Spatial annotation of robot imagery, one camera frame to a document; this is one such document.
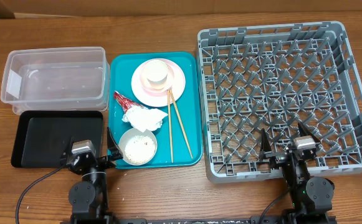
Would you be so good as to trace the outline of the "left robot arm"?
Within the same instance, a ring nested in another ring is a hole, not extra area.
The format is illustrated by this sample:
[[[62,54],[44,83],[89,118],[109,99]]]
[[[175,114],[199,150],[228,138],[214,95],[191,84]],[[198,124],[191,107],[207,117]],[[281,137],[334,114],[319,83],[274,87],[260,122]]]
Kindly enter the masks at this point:
[[[69,190],[69,202],[72,206],[70,223],[116,223],[108,206],[108,169],[117,166],[117,160],[123,159],[111,130],[107,129],[107,146],[110,153],[97,157],[90,140],[75,142],[70,139],[60,157],[60,165],[82,180]]]

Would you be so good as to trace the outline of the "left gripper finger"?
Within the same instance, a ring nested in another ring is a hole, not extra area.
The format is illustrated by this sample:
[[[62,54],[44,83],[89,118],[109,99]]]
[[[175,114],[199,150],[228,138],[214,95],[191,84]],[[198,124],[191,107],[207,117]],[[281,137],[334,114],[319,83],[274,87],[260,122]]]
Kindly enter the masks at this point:
[[[108,158],[111,161],[117,161],[123,159],[123,154],[115,142],[111,129],[107,128],[107,148],[108,148]]]
[[[60,156],[60,165],[66,165],[68,158],[70,157],[74,139],[71,136],[67,145],[65,146],[62,155]]]

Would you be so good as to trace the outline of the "red snack wrapper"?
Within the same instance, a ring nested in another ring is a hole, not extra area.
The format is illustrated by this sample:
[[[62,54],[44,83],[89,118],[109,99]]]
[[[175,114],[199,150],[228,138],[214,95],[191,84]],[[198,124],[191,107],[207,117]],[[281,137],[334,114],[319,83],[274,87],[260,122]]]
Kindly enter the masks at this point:
[[[129,98],[120,94],[118,91],[114,92],[113,97],[117,101],[117,103],[121,106],[124,113],[126,113],[128,110],[134,107],[144,108],[144,106],[142,106],[141,104],[130,100]]]

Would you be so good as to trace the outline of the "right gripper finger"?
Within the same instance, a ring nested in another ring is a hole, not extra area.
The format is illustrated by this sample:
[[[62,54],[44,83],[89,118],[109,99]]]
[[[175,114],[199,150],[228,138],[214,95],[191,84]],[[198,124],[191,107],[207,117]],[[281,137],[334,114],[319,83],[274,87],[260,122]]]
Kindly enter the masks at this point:
[[[310,136],[315,143],[320,143],[320,140],[301,122],[298,122],[298,130],[300,137]]]
[[[270,155],[273,153],[271,145],[269,143],[268,135],[264,128],[261,129],[261,145],[260,145],[260,153],[259,160],[262,161],[264,159],[268,159]]]

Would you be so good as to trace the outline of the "wooden chopstick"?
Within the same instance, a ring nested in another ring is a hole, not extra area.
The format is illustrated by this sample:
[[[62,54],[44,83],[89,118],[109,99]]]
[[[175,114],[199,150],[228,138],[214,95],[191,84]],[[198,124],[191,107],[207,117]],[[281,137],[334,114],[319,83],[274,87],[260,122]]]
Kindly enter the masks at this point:
[[[173,162],[173,136],[172,136],[172,121],[171,121],[171,89],[167,91],[168,99],[168,126],[169,126],[169,145],[170,145],[170,155],[171,163]]]
[[[174,105],[174,108],[175,108],[175,111],[176,111],[176,114],[177,114],[177,117],[178,117],[178,121],[179,121],[181,130],[182,130],[182,132],[183,132],[184,140],[185,140],[185,143],[186,143],[186,145],[187,145],[189,154],[190,154],[191,158],[193,159],[194,157],[193,157],[193,154],[192,154],[192,151],[191,151],[191,147],[190,147],[190,145],[189,145],[188,137],[187,137],[187,134],[186,134],[186,132],[185,132],[184,125],[183,125],[183,121],[182,121],[182,119],[181,119],[181,116],[180,116],[180,113],[179,113],[179,109],[178,109],[178,106],[177,106],[177,104],[176,104],[176,100],[175,100],[175,97],[174,97],[174,95],[173,95],[172,89],[169,89],[168,92],[169,92],[169,95],[170,95],[170,97],[171,97],[171,99],[172,99],[172,103],[173,103],[173,105]]]

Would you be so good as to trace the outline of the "small grey-white bowl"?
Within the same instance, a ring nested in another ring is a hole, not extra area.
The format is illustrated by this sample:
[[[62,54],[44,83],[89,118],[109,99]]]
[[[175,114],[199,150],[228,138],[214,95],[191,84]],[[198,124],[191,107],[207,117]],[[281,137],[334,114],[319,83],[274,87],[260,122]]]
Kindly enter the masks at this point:
[[[135,128],[131,128],[129,129],[128,131],[126,131],[123,136],[120,138],[120,142],[118,143],[118,146],[120,147],[121,149],[121,152],[123,154],[123,160],[130,164],[130,165],[133,165],[133,166],[137,166],[137,165],[134,165],[134,164],[131,164],[126,158],[125,158],[125,144],[128,140],[130,140],[132,137],[134,136],[149,136],[156,144],[156,151],[157,151],[157,148],[158,148],[158,143],[157,143],[157,140],[156,140],[156,137],[155,135],[149,131],[149,130],[146,130],[145,132],[141,132]]]

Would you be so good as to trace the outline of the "white napkin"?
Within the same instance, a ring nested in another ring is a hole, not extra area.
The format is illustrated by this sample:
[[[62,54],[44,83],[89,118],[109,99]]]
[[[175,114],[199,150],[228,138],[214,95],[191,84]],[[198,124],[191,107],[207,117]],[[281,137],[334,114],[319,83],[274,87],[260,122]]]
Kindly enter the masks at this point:
[[[123,115],[122,121],[130,123],[131,126],[142,133],[146,130],[155,131],[163,124],[163,119],[168,116],[159,109],[148,109],[140,106],[132,106]]]

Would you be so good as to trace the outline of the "rice grains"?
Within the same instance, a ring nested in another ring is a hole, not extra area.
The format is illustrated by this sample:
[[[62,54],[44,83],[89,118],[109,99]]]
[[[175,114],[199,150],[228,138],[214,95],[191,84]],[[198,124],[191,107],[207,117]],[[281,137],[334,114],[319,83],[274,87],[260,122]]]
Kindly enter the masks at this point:
[[[156,144],[149,136],[134,136],[125,144],[125,158],[134,165],[149,162],[156,153]]]

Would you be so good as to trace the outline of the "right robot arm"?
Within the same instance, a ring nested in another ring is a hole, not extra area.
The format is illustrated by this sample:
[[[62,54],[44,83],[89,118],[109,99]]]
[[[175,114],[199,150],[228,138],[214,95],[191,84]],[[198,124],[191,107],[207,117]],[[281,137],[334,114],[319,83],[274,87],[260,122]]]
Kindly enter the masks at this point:
[[[271,169],[282,171],[287,190],[265,208],[259,223],[336,223],[336,218],[327,214],[332,209],[334,183],[324,177],[312,176],[307,167],[307,161],[316,158],[321,142],[301,122],[298,130],[299,137],[294,138],[283,152],[274,152],[267,133],[261,130],[259,159],[267,159]],[[269,209],[287,194],[293,207],[283,210],[278,217],[267,218]]]

